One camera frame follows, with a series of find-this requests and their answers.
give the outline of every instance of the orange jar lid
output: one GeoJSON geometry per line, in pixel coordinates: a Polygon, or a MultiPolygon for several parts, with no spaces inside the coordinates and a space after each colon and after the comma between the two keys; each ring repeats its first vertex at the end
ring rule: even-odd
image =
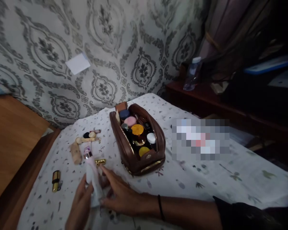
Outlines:
{"type": "Polygon", "coordinates": [[[131,129],[133,135],[141,135],[144,132],[144,127],[139,124],[133,125],[131,129]]]}

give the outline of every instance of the wall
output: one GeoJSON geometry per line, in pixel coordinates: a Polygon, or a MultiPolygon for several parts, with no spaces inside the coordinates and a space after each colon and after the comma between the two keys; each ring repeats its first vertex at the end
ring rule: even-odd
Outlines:
{"type": "Polygon", "coordinates": [[[160,94],[202,40],[203,0],[0,0],[0,83],[65,127],[160,94]],[[65,62],[84,52],[91,67],[65,62]]]}

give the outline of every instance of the brown toiletry bag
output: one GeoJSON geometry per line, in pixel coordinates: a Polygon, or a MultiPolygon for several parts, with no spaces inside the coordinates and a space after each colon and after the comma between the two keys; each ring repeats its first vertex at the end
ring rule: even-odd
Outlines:
{"type": "MultiPolygon", "coordinates": [[[[118,104],[116,111],[127,109],[127,103],[123,102],[118,104]]],[[[150,150],[145,153],[142,157],[139,156],[138,152],[135,152],[129,143],[127,136],[123,132],[120,124],[116,119],[116,112],[110,112],[110,121],[113,129],[113,133],[118,145],[119,152],[121,154],[122,163],[124,164],[126,170],[135,176],[140,176],[151,171],[156,170],[163,165],[165,161],[165,138],[164,133],[155,121],[155,119],[141,106],[137,104],[132,104],[128,108],[130,115],[137,114],[143,117],[146,121],[150,123],[150,126],[156,135],[156,150],[150,150]]]]}

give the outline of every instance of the cosmetic product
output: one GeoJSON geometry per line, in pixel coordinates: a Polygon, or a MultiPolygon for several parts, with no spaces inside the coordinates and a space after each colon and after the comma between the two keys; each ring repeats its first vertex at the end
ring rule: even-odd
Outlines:
{"type": "Polygon", "coordinates": [[[128,141],[130,142],[130,144],[132,144],[132,129],[129,129],[126,123],[123,123],[121,127],[126,134],[128,141]]]}
{"type": "Polygon", "coordinates": [[[83,138],[90,138],[89,135],[90,135],[90,133],[87,132],[87,133],[83,134],[83,138]]]}
{"type": "Polygon", "coordinates": [[[128,129],[128,125],[127,125],[126,123],[123,123],[123,124],[121,125],[121,127],[122,127],[123,130],[124,130],[124,129],[128,129]]]}
{"type": "Polygon", "coordinates": [[[144,127],[146,133],[153,133],[153,129],[151,128],[149,122],[145,120],[143,117],[138,117],[138,123],[144,127]]]}
{"type": "Polygon", "coordinates": [[[81,153],[79,149],[79,145],[77,142],[74,142],[70,145],[70,153],[75,165],[80,164],[81,162],[81,153]]]}
{"type": "Polygon", "coordinates": [[[135,117],[130,116],[125,119],[124,123],[127,124],[129,128],[131,128],[137,123],[137,120],[135,119],[135,117]]]}
{"type": "Polygon", "coordinates": [[[143,135],[144,128],[142,125],[136,124],[131,127],[132,130],[132,141],[137,146],[142,146],[145,144],[145,136],[143,135]]]}
{"type": "Polygon", "coordinates": [[[115,118],[116,118],[116,120],[117,120],[117,123],[118,123],[119,125],[121,125],[121,119],[119,118],[119,113],[118,113],[117,110],[115,111],[115,118]]]}
{"type": "Polygon", "coordinates": [[[91,152],[91,142],[85,142],[84,143],[84,153],[83,156],[85,159],[88,159],[89,157],[92,156],[92,152],[91,152]]]}
{"type": "Polygon", "coordinates": [[[130,117],[129,110],[122,110],[119,112],[119,118],[122,120],[122,122],[124,122],[127,117],[130,117]]]}
{"type": "Polygon", "coordinates": [[[149,134],[147,134],[146,138],[147,138],[147,141],[149,142],[151,149],[154,149],[155,151],[157,151],[156,150],[156,136],[155,136],[155,134],[149,133],[149,134]]]}
{"type": "Polygon", "coordinates": [[[90,132],[88,138],[94,138],[94,137],[96,137],[96,133],[95,132],[90,132]]]}
{"type": "Polygon", "coordinates": [[[61,187],[59,186],[61,177],[61,172],[59,170],[54,171],[52,174],[52,192],[60,191],[61,187]]]}
{"type": "Polygon", "coordinates": [[[140,150],[139,150],[139,155],[140,155],[140,157],[142,157],[145,153],[147,153],[148,151],[150,151],[150,149],[149,148],[147,148],[147,147],[141,147],[140,148],[140,150]]]}
{"type": "Polygon", "coordinates": [[[91,141],[99,141],[100,142],[100,138],[97,137],[97,138],[81,138],[81,137],[77,137],[76,138],[76,142],[78,144],[81,144],[83,142],[91,142],[91,141]]]}
{"type": "Polygon", "coordinates": [[[90,132],[101,133],[101,129],[92,130],[92,131],[90,131],[90,132]]]}
{"type": "Polygon", "coordinates": [[[101,172],[98,171],[98,165],[102,162],[106,162],[105,159],[94,160],[94,157],[89,157],[86,162],[86,183],[92,183],[94,187],[94,192],[91,195],[91,207],[96,207],[100,205],[100,200],[104,198],[104,193],[100,185],[99,177],[101,172]]]}

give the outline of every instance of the yellow jar lid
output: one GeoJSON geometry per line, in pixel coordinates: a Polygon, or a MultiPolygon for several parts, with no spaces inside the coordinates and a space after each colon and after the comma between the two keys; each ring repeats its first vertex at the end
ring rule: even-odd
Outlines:
{"type": "Polygon", "coordinates": [[[132,134],[134,135],[141,135],[144,131],[144,127],[139,124],[132,126],[131,129],[132,129],[132,134]]]}
{"type": "Polygon", "coordinates": [[[142,147],[142,148],[140,148],[140,150],[139,150],[139,155],[140,155],[140,157],[142,157],[142,156],[143,156],[145,153],[147,153],[149,150],[150,150],[150,149],[147,148],[147,147],[142,147]]]}

